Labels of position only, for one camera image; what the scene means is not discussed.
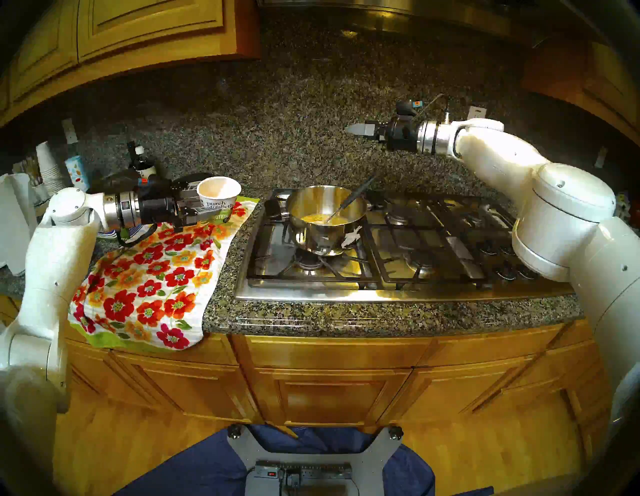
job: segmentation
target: kitchen towel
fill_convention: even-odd
[[[174,351],[202,339],[202,316],[231,241],[258,203],[239,196],[229,222],[169,224],[98,260],[69,305],[68,320],[97,348]]]

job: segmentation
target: blue fabric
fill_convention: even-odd
[[[360,453],[373,441],[372,435],[354,428],[294,428],[298,439],[270,426],[250,429],[263,448],[275,453]],[[386,496],[435,496],[431,467],[404,445],[389,459],[382,476]],[[223,429],[171,457],[116,494],[244,496],[245,477],[244,465],[229,446],[227,430]],[[491,492],[477,494],[493,494],[493,488]]]

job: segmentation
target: gas stove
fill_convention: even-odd
[[[236,298],[266,301],[416,302],[571,294],[533,273],[511,247],[514,219],[476,196],[368,191],[360,239],[323,257],[300,250],[282,219],[292,189],[276,189],[244,255]]]

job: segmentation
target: paper cup stack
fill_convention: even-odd
[[[62,174],[60,167],[58,167],[58,164],[56,164],[49,149],[49,144],[46,141],[36,147],[36,154],[38,156],[38,164],[40,165],[42,182],[47,188],[49,196],[53,196],[54,193],[66,188],[67,180]]]

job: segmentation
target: paper cup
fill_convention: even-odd
[[[241,190],[240,183],[235,179],[216,176],[200,181],[196,191],[202,207],[211,210],[213,220],[227,222]]]

